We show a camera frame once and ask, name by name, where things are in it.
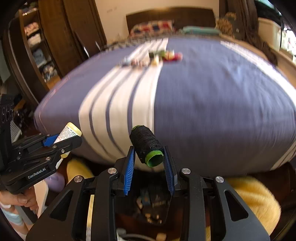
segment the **headboard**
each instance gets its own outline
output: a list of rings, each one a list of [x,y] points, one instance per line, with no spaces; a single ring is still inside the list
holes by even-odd
[[[168,7],[131,13],[126,16],[128,32],[139,23],[153,20],[174,20],[176,29],[184,26],[215,27],[212,9],[197,7]]]

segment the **wooden wardrobe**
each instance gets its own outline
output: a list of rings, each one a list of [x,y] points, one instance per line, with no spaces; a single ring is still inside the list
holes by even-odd
[[[94,0],[39,0],[41,25],[63,76],[107,41]]]
[[[25,27],[37,23],[40,40],[31,46]],[[53,86],[66,74],[106,45],[106,37],[95,0],[39,0],[28,12],[20,9],[3,33],[3,47],[23,98],[34,110]],[[42,65],[33,53],[40,49]],[[43,67],[52,64],[57,75],[43,78]]]

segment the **yellow bottle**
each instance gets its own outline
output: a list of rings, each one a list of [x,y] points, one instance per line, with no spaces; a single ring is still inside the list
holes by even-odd
[[[64,129],[62,130],[62,132],[59,134],[59,136],[57,137],[57,139],[54,141],[54,143],[66,140],[70,137],[73,136],[81,136],[82,132],[81,130],[79,130],[73,123],[69,122]],[[69,155],[70,152],[64,153],[61,155],[61,160],[58,161],[56,168],[59,167],[59,165],[61,164],[63,158],[66,158]]]

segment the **metal screw head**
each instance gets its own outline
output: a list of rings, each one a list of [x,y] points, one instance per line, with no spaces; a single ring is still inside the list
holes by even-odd
[[[76,176],[74,177],[74,182],[79,183],[82,181],[82,179],[83,179],[82,176]]]
[[[191,173],[191,170],[190,170],[189,168],[183,168],[183,169],[182,169],[182,172],[183,172],[184,174],[190,174],[190,173]]]
[[[110,174],[114,174],[114,173],[117,172],[117,170],[116,170],[116,168],[111,167],[111,168],[108,169],[108,172],[109,172]]]
[[[219,183],[224,182],[224,178],[223,177],[216,177],[216,181]]]

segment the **white container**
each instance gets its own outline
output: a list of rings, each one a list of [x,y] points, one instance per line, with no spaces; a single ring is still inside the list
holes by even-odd
[[[283,35],[281,37],[281,48],[284,50],[288,49],[289,37],[287,32],[283,31]]]
[[[279,51],[281,43],[281,26],[267,18],[258,18],[259,31],[258,34],[268,43],[268,45],[276,51]]]

